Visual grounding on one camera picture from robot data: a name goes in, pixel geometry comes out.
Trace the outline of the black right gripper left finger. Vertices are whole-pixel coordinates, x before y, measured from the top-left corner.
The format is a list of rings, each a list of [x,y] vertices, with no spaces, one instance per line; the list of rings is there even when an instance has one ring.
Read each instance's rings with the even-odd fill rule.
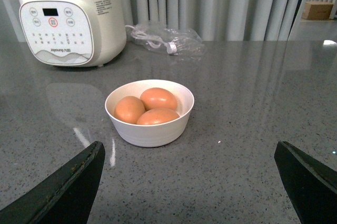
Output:
[[[1,210],[1,223],[87,223],[103,171],[95,141],[32,190]]]

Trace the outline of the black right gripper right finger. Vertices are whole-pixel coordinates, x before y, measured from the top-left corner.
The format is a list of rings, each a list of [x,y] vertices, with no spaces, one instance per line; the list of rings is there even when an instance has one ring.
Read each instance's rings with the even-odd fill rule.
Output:
[[[285,141],[274,160],[300,222],[336,223],[336,171]]]

